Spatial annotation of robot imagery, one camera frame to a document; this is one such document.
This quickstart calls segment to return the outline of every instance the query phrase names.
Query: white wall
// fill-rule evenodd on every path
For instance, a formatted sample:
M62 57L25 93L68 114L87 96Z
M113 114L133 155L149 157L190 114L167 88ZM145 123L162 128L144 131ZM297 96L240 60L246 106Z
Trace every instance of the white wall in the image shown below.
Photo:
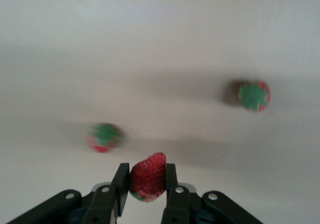
M200 195L318 223L319 39L320 0L0 0L0 222L162 151ZM254 114L226 88L256 78L272 99ZM97 121L121 148L86 146ZM130 197L119 223L164 207Z

